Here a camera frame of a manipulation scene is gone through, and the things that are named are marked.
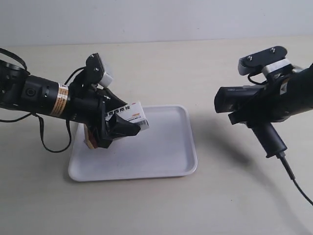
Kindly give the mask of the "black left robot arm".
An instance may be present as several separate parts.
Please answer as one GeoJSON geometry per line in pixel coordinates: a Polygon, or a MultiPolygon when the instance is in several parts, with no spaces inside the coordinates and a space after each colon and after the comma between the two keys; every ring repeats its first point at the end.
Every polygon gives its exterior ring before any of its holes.
{"type": "Polygon", "coordinates": [[[105,68],[100,58],[86,60],[86,66],[70,85],[31,75],[28,71],[0,62],[0,106],[8,110],[46,115],[85,124],[97,146],[108,148],[113,140],[135,136],[138,124],[124,120],[115,110],[126,103],[108,88],[97,88],[105,68]]]}

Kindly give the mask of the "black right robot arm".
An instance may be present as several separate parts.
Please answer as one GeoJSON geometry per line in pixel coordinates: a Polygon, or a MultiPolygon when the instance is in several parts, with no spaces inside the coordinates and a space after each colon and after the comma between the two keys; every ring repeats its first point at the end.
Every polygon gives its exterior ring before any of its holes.
{"type": "Polygon", "coordinates": [[[229,114],[232,124],[282,122],[313,109],[313,67],[286,75],[229,114]]]}

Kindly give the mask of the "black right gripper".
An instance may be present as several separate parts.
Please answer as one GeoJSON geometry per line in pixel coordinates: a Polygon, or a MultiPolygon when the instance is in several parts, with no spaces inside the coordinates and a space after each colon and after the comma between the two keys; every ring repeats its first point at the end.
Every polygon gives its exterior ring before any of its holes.
{"type": "Polygon", "coordinates": [[[283,122],[297,115],[297,74],[286,75],[269,86],[264,86],[263,101],[266,115],[272,122],[283,122]]]}

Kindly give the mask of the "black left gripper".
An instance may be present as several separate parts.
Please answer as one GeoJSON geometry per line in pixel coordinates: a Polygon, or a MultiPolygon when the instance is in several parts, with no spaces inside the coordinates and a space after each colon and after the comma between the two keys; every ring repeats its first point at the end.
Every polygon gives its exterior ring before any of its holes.
{"type": "Polygon", "coordinates": [[[109,88],[99,88],[94,76],[79,73],[69,84],[70,117],[72,121],[83,124],[85,143],[89,148],[107,148],[108,137],[117,140],[136,136],[141,128],[135,123],[113,115],[107,122],[108,109],[127,105],[109,88]]]}

